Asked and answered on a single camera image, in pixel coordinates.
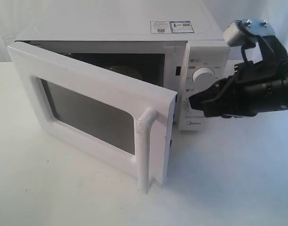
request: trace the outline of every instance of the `microwave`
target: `microwave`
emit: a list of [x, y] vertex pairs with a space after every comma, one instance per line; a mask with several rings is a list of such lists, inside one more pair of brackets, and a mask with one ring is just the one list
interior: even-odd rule
[[8, 51], [41, 127], [147, 193], [167, 178], [173, 122], [207, 124], [188, 98], [230, 48], [200, 0], [55, 0]]

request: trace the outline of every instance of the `open microwave door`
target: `open microwave door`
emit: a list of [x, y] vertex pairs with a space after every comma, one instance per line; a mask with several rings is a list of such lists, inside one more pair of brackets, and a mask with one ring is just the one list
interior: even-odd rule
[[176, 92], [24, 42], [8, 47], [48, 133], [138, 178], [166, 179]]

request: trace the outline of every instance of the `brand logo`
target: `brand logo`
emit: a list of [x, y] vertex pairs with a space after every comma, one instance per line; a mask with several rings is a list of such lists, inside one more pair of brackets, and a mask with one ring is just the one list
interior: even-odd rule
[[201, 125], [201, 122], [187, 121], [187, 125]]

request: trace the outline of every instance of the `white backdrop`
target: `white backdrop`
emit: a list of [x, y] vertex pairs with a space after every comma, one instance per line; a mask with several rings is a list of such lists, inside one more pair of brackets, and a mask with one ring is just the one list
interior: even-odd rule
[[[6, 46], [38, 16], [52, 0], [0, 0], [0, 61], [10, 61]], [[288, 0], [203, 0], [221, 29], [234, 19], [268, 20], [288, 50]], [[259, 57], [258, 50], [251, 56]], [[232, 59], [240, 58], [233, 49]]]

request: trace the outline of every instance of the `sticker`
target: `sticker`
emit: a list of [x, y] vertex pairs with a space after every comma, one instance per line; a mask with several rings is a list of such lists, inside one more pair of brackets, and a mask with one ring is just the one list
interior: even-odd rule
[[171, 34], [171, 27], [169, 21], [151, 21], [152, 34]]
[[194, 33], [190, 21], [170, 21], [173, 33]]

